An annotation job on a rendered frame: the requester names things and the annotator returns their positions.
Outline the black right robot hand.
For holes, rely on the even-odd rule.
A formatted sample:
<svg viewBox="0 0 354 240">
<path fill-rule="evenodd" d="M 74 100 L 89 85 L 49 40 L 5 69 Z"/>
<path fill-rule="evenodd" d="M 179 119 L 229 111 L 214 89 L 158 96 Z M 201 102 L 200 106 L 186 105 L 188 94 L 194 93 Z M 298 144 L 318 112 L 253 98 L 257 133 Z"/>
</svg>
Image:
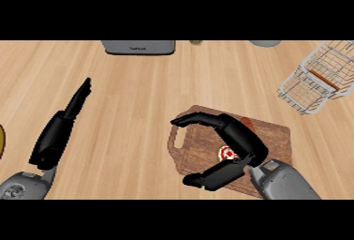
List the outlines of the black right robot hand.
<svg viewBox="0 0 354 240">
<path fill-rule="evenodd" d="M 194 112 L 173 119 L 170 123 L 185 128 L 191 124 L 213 127 L 238 158 L 223 159 L 204 172 L 189 174 L 183 184 L 216 191 L 244 175 L 245 166 L 257 167 L 269 156 L 269 147 L 253 130 L 231 115 Z"/>
</svg>

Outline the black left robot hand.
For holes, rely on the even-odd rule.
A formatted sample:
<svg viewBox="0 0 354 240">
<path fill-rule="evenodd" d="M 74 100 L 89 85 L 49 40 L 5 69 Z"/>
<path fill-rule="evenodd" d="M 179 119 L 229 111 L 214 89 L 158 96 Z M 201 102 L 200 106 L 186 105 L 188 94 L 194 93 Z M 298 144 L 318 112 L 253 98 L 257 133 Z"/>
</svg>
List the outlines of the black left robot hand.
<svg viewBox="0 0 354 240">
<path fill-rule="evenodd" d="M 58 164 L 70 141 L 74 123 L 85 101 L 92 93 L 92 79 L 80 86 L 64 111 L 58 111 L 39 136 L 30 163 L 49 171 Z"/>
</svg>

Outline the red and white cupcake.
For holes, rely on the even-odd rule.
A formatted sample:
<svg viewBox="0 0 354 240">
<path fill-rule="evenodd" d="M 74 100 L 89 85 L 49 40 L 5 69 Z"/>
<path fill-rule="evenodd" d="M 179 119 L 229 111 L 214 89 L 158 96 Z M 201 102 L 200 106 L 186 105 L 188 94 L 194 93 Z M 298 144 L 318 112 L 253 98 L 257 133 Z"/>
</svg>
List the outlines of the red and white cupcake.
<svg viewBox="0 0 354 240">
<path fill-rule="evenodd" d="M 222 146 L 219 149 L 219 159 L 226 160 L 226 159 L 236 159 L 236 158 L 238 158 L 238 154 L 235 153 L 232 148 L 228 145 Z"/>
</svg>

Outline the brown wooden cutting board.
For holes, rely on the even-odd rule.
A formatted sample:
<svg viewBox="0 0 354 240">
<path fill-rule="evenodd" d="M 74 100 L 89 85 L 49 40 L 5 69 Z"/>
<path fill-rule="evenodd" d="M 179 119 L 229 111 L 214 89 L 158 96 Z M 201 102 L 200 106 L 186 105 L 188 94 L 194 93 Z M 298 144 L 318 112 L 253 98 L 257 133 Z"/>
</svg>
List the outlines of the brown wooden cutting board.
<svg viewBox="0 0 354 240">
<path fill-rule="evenodd" d="M 291 129 L 282 125 L 250 118 L 254 133 L 269 148 L 266 161 L 278 159 L 290 165 L 292 162 Z M 176 163 L 177 173 L 188 175 L 203 173 L 220 162 L 219 153 L 226 146 L 211 127 L 198 124 L 185 127 L 186 137 L 183 146 L 174 146 L 180 128 L 172 126 L 167 149 Z"/>
</svg>

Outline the yellow brown round object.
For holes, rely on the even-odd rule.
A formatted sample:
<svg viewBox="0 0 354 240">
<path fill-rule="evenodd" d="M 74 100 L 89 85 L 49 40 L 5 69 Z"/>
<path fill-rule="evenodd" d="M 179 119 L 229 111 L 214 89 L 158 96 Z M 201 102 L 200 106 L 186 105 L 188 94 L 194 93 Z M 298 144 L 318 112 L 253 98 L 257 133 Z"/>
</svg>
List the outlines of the yellow brown round object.
<svg viewBox="0 0 354 240">
<path fill-rule="evenodd" d="M 6 130 L 0 124 L 0 159 L 3 157 L 5 147 L 6 147 Z"/>
</svg>

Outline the pale grey round object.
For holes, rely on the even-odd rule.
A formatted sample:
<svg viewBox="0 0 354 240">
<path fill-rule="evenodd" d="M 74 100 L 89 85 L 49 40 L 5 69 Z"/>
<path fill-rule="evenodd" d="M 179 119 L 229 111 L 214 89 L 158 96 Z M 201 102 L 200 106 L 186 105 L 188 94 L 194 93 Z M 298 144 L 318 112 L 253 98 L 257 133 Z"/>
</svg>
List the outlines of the pale grey round object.
<svg viewBox="0 0 354 240">
<path fill-rule="evenodd" d="M 250 40 L 259 47 L 272 48 L 279 45 L 281 40 Z"/>
</svg>

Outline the grey box appliance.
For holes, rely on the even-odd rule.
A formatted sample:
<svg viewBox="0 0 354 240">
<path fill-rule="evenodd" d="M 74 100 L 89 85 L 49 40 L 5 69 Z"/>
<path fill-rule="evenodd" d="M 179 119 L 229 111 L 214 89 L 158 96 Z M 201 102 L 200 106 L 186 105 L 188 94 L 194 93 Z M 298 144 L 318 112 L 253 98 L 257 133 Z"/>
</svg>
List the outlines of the grey box appliance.
<svg viewBox="0 0 354 240">
<path fill-rule="evenodd" d="M 170 55 L 176 51 L 174 40 L 104 40 L 102 45 L 115 55 Z"/>
</svg>

